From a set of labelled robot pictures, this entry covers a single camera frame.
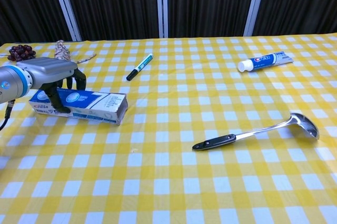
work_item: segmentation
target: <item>toothpaste box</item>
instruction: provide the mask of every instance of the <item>toothpaste box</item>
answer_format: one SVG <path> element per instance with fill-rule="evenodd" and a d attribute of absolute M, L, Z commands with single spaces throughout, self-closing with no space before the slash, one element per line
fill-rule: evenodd
<path fill-rule="evenodd" d="M 126 94 L 57 89 L 71 113 L 59 113 L 44 91 L 38 90 L 29 103 L 37 113 L 121 124 L 127 110 Z"/>

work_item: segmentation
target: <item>grapes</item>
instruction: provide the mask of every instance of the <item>grapes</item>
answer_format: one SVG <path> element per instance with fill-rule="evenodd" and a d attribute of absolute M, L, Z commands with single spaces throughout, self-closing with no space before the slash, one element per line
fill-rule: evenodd
<path fill-rule="evenodd" d="M 10 61 L 24 61 L 33 59 L 36 57 L 36 52 L 33 51 L 32 47 L 29 45 L 18 45 L 12 46 L 9 50 L 10 55 L 7 57 Z"/>
<path fill-rule="evenodd" d="M 16 51 L 18 54 L 23 54 L 25 52 L 24 48 L 18 48 Z"/>

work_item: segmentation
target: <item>stainless steel ladle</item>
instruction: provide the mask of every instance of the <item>stainless steel ladle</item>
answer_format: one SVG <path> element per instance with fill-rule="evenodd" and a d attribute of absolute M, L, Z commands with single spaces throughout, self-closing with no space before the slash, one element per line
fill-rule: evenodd
<path fill-rule="evenodd" d="M 267 128 L 257 129 L 250 132 L 240 133 L 240 134 L 228 134 L 225 136 L 220 136 L 214 139 L 210 139 L 204 142 L 200 142 L 192 147 L 193 150 L 206 150 L 212 149 L 216 147 L 220 147 L 225 144 L 233 143 L 235 141 L 247 138 L 249 136 L 253 136 L 259 133 L 267 132 L 270 130 L 274 130 L 277 128 L 282 128 L 284 126 L 297 124 L 301 128 L 303 128 L 306 132 L 308 132 L 311 136 L 315 137 L 317 140 L 320 137 L 317 126 L 309 120 L 306 116 L 299 113 L 291 113 L 290 118 L 287 121 L 281 122 L 280 124 L 269 126 Z"/>

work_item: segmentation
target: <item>black curtain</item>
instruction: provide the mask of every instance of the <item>black curtain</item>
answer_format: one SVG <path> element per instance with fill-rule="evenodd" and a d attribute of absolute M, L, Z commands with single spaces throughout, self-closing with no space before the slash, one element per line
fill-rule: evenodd
<path fill-rule="evenodd" d="M 157 0 L 71 0 L 83 40 L 157 38 Z"/>
<path fill-rule="evenodd" d="M 337 0 L 261 0 L 253 35 L 337 32 Z"/>
<path fill-rule="evenodd" d="M 0 0 L 0 45 L 71 40 L 58 0 Z"/>
<path fill-rule="evenodd" d="M 250 2 L 168 0 L 168 36 L 242 36 Z"/>

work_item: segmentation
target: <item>toothpaste tube cap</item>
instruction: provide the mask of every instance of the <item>toothpaste tube cap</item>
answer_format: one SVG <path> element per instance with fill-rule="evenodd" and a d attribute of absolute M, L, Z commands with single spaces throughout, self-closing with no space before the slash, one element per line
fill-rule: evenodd
<path fill-rule="evenodd" d="M 242 62 L 239 62 L 237 68 L 239 69 L 240 72 L 244 72 L 245 70 L 252 71 L 254 66 L 251 60 L 244 60 Z"/>

